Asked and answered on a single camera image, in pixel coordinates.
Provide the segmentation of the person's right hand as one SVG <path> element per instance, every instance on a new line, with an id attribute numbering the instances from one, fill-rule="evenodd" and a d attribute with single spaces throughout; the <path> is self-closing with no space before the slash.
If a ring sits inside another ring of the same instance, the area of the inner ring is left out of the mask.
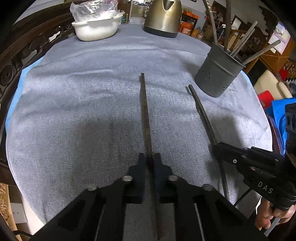
<path id="1" fill-rule="evenodd" d="M 287 211 L 282 211 L 278 208 L 273 209 L 268 200 L 261 198 L 254 224 L 259 230 L 262 228 L 269 229 L 271 226 L 271 220 L 274 217 L 279 218 L 279 224 L 282 224 L 288 222 L 294 213 L 295 205 L 291 206 Z"/>

